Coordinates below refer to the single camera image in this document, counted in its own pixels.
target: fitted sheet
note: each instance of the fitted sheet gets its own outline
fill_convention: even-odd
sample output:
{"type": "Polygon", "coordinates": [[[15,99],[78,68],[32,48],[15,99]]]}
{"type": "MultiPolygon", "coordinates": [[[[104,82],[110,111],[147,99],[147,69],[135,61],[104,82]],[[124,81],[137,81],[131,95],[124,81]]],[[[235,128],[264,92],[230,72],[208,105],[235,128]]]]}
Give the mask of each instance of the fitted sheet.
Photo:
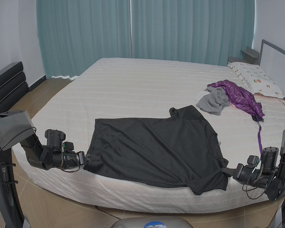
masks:
{"type": "MultiPolygon", "coordinates": [[[[46,144],[44,131],[58,129],[75,151],[87,151],[96,118],[167,118],[169,109],[195,106],[195,97],[207,84],[228,79],[244,86],[229,67],[166,60],[103,58],[58,92],[33,118],[37,135],[46,144]]],[[[285,129],[285,101],[255,96],[263,106],[262,145],[280,148],[285,129]]],[[[225,107],[220,116],[200,111],[221,141],[228,167],[246,164],[249,155],[260,155],[259,126],[249,114],[225,107]]],[[[267,200],[263,195],[250,200],[242,185],[229,178],[227,190],[212,190],[195,196],[190,188],[159,188],[143,183],[103,177],[83,169],[64,173],[30,166],[18,144],[15,156],[39,186],[61,196],[92,205],[141,212],[209,213],[229,210],[267,200]]],[[[263,190],[256,189],[256,197],[263,190]]]]}

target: gray cloth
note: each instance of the gray cloth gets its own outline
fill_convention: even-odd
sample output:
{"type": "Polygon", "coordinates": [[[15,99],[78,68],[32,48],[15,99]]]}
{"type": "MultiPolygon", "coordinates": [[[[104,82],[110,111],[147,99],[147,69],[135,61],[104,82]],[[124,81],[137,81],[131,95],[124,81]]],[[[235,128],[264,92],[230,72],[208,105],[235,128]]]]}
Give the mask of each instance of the gray cloth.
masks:
{"type": "Polygon", "coordinates": [[[208,86],[207,90],[210,94],[204,95],[196,106],[204,112],[219,116],[223,108],[230,105],[228,96],[221,87],[208,86]]]}

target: white patterned pillow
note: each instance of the white patterned pillow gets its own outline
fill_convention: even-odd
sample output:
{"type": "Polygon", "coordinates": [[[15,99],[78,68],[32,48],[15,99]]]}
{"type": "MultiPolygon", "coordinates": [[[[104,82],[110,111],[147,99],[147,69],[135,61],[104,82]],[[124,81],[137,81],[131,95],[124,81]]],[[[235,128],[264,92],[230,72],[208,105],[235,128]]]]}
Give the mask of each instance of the white patterned pillow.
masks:
{"type": "Polygon", "coordinates": [[[259,65],[233,62],[228,66],[239,76],[252,94],[259,93],[280,99],[285,97],[282,89],[266,75],[259,65]]]}

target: wall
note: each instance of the wall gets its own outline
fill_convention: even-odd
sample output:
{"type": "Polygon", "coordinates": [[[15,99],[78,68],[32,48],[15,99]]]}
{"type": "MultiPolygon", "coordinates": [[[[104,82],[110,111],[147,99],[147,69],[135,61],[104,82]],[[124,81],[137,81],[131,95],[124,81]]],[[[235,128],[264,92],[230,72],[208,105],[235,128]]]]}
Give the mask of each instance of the wall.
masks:
{"type": "Polygon", "coordinates": [[[255,0],[252,48],[260,51],[262,39],[285,50],[285,0],[255,0]]]}
{"type": "Polygon", "coordinates": [[[36,0],[0,0],[0,70],[22,61],[29,86],[45,75],[37,36],[36,0]]]}

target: tile floor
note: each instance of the tile floor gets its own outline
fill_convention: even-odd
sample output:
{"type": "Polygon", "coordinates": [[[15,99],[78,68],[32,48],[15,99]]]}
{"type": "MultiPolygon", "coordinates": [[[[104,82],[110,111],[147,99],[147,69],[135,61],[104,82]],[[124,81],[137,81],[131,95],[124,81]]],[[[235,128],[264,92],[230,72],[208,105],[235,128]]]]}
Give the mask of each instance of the tile floor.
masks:
{"type": "MultiPolygon", "coordinates": [[[[32,92],[27,93],[11,109],[27,110],[30,117],[33,118],[57,92],[70,82],[70,79],[50,78],[32,92]]],[[[14,173],[15,179],[19,181],[16,187],[20,204],[23,212],[28,216],[32,228],[109,228],[117,221],[116,218],[97,210],[93,205],[78,203],[39,187],[19,166],[14,154],[13,161],[17,165],[14,167],[14,173]]],[[[255,226],[264,228],[270,223],[281,201],[282,199],[276,202],[265,201],[219,213],[169,214],[169,216],[182,217],[194,228],[253,228],[255,226]]],[[[119,218],[163,215],[109,208],[100,209],[119,218]]],[[[0,228],[4,228],[1,213],[0,228]]]]}

